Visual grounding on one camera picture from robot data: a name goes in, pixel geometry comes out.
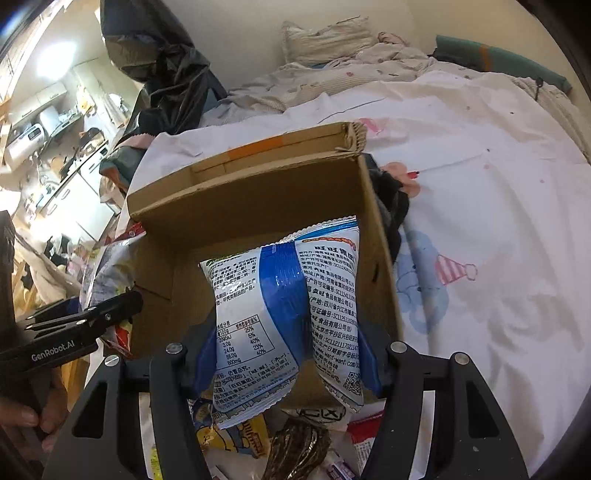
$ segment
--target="pillow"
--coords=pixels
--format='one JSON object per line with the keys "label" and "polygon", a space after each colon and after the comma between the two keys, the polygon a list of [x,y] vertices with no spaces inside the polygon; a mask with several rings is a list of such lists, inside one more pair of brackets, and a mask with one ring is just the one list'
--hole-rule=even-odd
{"label": "pillow", "polygon": [[349,18],[318,31],[283,22],[281,32],[285,61],[296,61],[305,66],[352,56],[378,42],[369,31],[367,17]]}

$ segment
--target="nutrition facts table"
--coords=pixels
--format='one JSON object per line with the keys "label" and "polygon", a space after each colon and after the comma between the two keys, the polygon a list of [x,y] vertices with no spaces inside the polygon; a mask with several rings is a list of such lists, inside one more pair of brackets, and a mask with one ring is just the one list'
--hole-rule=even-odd
{"label": "nutrition facts table", "polygon": [[267,335],[258,315],[217,326],[217,370],[234,367],[271,352],[275,346]]}

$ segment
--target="bed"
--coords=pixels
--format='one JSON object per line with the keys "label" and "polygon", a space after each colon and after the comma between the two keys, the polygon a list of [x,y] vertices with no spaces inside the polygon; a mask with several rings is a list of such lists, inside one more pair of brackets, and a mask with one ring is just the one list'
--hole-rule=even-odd
{"label": "bed", "polygon": [[[159,135],[129,191],[266,137],[362,121],[365,151],[380,166],[402,163],[421,186],[395,262],[402,339],[474,359],[531,475],[591,385],[591,128],[555,87],[536,101],[531,79],[379,40],[231,91],[201,128]],[[124,209],[120,230],[127,218]],[[424,474],[432,417],[426,395],[413,478]]]}

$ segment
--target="orange tape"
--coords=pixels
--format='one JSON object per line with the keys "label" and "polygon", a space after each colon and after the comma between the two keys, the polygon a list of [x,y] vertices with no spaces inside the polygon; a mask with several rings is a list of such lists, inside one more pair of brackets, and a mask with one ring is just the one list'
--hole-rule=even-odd
{"label": "orange tape", "polygon": [[281,135],[279,137],[266,138],[249,145],[244,145],[243,147],[234,148],[228,152],[228,157],[230,160],[236,160],[238,158],[249,157],[279,147],[283,147],[283,136]]}
{"label": "orange tape", "polygon": [[489,55],[488,45],[481,44],[479,47],[480,55],[482,56],[482,60],[484,61],[484,71],[485,72],[492,72],[492,62],[491,56]]}

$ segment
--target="ceiling light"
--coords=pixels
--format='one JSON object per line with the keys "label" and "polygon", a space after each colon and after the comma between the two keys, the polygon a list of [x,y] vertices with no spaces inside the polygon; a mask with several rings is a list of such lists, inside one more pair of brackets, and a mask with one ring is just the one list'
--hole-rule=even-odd
{"label": "ceiling light", "polygon": [[76,52],[76,46],[70,42],[56,43],[47,47],[41,53],[37,74],[50,80],[59,80],[70,70],[74,61],[74,52]]}

